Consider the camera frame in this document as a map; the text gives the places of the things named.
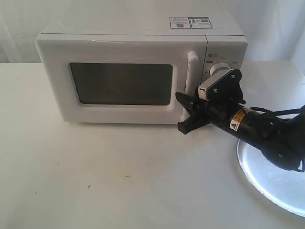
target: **table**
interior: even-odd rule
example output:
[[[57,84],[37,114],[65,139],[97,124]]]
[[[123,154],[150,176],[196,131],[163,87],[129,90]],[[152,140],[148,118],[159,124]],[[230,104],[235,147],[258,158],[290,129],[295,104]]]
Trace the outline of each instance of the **table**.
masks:
[[[290,63],[245,62],[248,106],[305,104]],[[0,64],[0,228],[303,229],[256,191],[214,126],[63,122],[40,63]]]

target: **metal base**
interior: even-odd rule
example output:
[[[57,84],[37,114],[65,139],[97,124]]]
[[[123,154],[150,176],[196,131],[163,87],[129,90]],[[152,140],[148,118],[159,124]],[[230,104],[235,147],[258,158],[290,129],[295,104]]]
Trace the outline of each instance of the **metal base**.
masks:
[[[296,215],[305,217],[305,173],[282,170],[260,150],[239,140],[237,158],[249,182],[265,197]]]

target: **white microwave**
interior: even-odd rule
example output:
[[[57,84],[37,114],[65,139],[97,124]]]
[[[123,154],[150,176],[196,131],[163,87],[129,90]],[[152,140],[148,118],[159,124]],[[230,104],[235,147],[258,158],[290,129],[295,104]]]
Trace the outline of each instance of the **white microwave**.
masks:
[[[65,121],[176,124],[175,93],[240,69],[247,41],[215,0],[74,0],[36,45]]]

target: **white wall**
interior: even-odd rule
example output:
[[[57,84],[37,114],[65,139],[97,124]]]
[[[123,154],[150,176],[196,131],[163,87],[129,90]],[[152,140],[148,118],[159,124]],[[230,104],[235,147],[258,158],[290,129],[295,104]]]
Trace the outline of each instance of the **white wall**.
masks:
[[[39,62],[34,40],[70,0],[0,0],[0,62]],[[249,42],[246,60],[305,70],[305,0],[219,0]]]

